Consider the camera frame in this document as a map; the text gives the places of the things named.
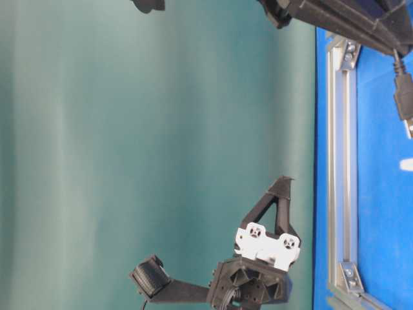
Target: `wire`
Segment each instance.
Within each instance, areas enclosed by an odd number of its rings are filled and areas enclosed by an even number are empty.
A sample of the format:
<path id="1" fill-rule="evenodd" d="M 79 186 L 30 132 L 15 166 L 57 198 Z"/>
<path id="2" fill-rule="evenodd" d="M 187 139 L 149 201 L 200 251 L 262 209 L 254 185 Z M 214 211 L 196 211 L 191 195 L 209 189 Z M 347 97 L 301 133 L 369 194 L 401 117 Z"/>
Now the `wire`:
<path id="1" fill-rule="evenodd" d="M 145 300 L 142 304 L 141 310 L 145 310 L 146 304 L 148 303 L 148 300 Z"/>

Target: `teal background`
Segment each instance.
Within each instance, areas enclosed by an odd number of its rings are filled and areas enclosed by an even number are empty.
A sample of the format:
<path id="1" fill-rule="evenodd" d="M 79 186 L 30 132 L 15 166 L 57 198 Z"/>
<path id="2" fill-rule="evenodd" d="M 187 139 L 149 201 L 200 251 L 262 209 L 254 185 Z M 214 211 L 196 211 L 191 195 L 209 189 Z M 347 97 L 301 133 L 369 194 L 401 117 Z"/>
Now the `teal background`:
<path id="1" fill-rule="evenodd" d="M 1 1 L 0 309 L 137 309 L 152 253 L 206 285 L 281 174 L 303 246 L 265 308 L 311 309 L 314 28 L 234 3 Z"/>

